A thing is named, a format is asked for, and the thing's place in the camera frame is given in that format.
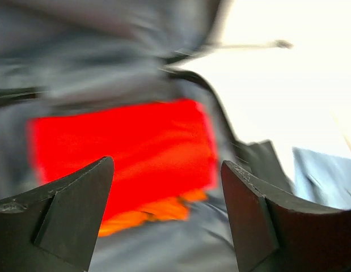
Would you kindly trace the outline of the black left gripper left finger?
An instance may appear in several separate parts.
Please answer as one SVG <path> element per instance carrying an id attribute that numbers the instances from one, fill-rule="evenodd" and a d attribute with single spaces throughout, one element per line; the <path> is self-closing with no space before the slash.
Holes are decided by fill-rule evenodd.
<path id="1" fill-rule="evenodd" d="M 0 271 L 88 271 L 114 169 L 103 157 L 0 200 Z"/>

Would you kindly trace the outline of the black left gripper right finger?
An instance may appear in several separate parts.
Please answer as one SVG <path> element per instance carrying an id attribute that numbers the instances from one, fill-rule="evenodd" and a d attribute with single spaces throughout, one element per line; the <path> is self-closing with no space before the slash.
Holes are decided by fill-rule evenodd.
<path id="1" fill-rule="evenodd" d="M 351 210 L 301 199 L 231 161 L 221 178 L 239 271 L 351 271 Z"/>

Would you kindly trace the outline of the black garment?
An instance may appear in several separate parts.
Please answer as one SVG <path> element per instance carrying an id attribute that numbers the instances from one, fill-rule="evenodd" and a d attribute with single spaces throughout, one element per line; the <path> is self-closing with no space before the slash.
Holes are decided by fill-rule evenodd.
<path id="1" fill-rule="evenodd" d="M 235 146 L 238 158 L 246 170 L 261 180 L 293 193 L 291 181 L 285 175 L 270 140 L 249 144 L 238 141 Z"/>

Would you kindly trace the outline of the light blue denim jeans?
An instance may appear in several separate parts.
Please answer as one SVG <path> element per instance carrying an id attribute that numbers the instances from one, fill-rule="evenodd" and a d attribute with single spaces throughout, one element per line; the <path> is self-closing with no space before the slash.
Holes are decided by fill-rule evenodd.
<path id="1" fill-rule="evenodd" d="M 293 149 L 294 194 L 335 209 L 351 209 L 351 159 Z"/>

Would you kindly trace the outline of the orange patterned towel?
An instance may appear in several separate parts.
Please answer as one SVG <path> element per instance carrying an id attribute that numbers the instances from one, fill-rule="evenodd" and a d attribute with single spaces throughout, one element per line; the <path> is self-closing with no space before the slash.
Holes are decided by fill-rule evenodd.
<path id="1" fill-rule="evenodd" d="M 146 222 L 187 220 L 190 216 L 191 204 L 205 201 L 207 198 L 203 190 L 197 189 L 177 197 L 169 197 L 147 203 L 136 210 L 114 215 L 109 219 L 103 220 L 98 236 L 109 236 L 128 228 L 141 226 Z"/>

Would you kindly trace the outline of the red cloth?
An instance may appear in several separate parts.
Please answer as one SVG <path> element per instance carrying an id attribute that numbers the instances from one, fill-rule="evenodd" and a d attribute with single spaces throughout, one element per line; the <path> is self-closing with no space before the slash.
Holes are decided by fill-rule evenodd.
<path id="1" fill-rule="evenodd" d="M 215 135 L 203 105 L 191 99 L 40 117 L 27 127 L 32 163 L 43 183 L 101 157 L 113 159 L 103 220 L 216 185 Z"/>

